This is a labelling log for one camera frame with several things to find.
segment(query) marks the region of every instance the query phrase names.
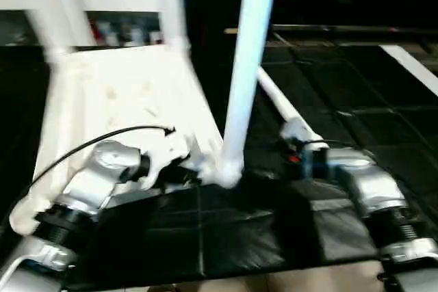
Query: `floor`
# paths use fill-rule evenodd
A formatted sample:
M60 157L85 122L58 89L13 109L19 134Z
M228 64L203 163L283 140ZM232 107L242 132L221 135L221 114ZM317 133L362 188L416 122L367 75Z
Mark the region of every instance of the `floor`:
M380 263L368 261L350 265L284 271L275 274L187 282L178 284L181 292L383 292L376 275ZM164 287L137 287L111 292L164 292Z

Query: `white pole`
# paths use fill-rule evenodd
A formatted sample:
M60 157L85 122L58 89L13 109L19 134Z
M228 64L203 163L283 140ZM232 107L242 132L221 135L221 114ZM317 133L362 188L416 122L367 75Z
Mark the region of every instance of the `white pole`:
M242 0L224 144L216 182L235 186L244 164L243 149L253 108L258 68L266 41L272 0Z
M299 140L322 140L309 124L304 120L296 108L289 102L280 88L273 82L266 71L259 67L259 83L266 94L271 99L280 115L286 121L281 131L283 138L296 137ZM309 146L310 149L326 148L325 143L316 143Z

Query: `black cable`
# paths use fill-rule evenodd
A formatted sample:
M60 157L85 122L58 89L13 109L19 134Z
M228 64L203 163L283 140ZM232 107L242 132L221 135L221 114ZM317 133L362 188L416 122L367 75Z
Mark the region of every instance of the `black cable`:
M303 145L316 144L316 143L337 144L346 147L351 147L356 150L363 150L362 148L354 145L353 143L343 142L341 140L307 140L305 142L302 142Z
M118 129L115 131L112 131L110 133L106 133L105 135L100 135L96 138L93 138L92 140L89 140L88 142L85 142L81 145L79 145L78 147L75 147L74 149L68 151L66 154L62 155L59 159L55 160L54 162L52 162L51 164L49 164L42 172L40 172L32 181L31 185L33 185L34 183L36 183L37 181L39 181L43 176L46 175L47 172L49 172L50 170L52 170L55 166L57 166L58 164L60 164L61 162L63 162L63 160L71 157L72 155L74 155L75 153L79 152L80 150L83 150L86 147L89 147L95 143L100 142L101 140L105 140L109 137L115 136L115 135L120 135L121 133L126 133L127 131L132 131L132 130L140 130L140 129L160 129L164 131L165 135L169 135L170 133L174 132L174 129L169 129L167 127L161 127L161 126L132 126L132 127L127 127L127 128L123 128L123 129Z

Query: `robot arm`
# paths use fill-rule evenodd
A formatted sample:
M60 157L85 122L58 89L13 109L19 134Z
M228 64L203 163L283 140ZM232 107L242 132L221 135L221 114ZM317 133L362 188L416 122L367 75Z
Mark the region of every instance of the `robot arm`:
M303 160L305 176L347 191L378 248L388 291L438 291L438 245L388 172L351 148L308 150Z
M158 163L147 154L141 155L139 149L119 142L97 144L51 208L37 214L37 229L21 240L0 269L0 291L59 291L60 274L74 266L99 213L120 195L116 193L121 184L131 184L124 192L150 188L152 183L147 181L145 186L145 178L156 178L155 171L185 155L174 148L169 154L163 150Z

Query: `black mat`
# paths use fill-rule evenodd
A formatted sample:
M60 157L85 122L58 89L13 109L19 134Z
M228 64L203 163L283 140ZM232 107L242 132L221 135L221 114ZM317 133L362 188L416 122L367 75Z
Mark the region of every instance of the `black mat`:
M2 63L22 56L15 51L15 55L5 53ZM213 54L194 58L194 65L223 130L232 56L219 55L223 56L216 63L211 61ZM16 156L3 156L2 172L11 191L4 196L5 202L29 182L38 145L48 70L39 64L40 54L28 58L19 64L22 71L18 64L8 64L11 84L3 84L3 104L9 104L5 113L16 119L6 121L2 129L11 136L19 129L30 129L29 139L19 144L23 147L15 148ZM263 67L319 134L375 152L381 165L401 178L403 188L434 228L433 223L438 223L434 95L376 47L295 53L266 49ZM29 76L33 83L24 87L21 77L28 71L33 71ZM34 95L32 90L39 90L32 101L21 97L17 104L12 101L21 92ZM27 117L24 114L29 114L33 125L19 124ZM248 171L283 173L282 158L265 147L277 137L281 123L258 90L246 144ZM23 177L17 180L17 174ZM330 206L320 202L325 200L332 201ZM78 266L69 273L66 287L71 290L146 286L376 258L365 227L336 184L267 181L254 174L246 175L233 191L211 185L108 210L90 239Z

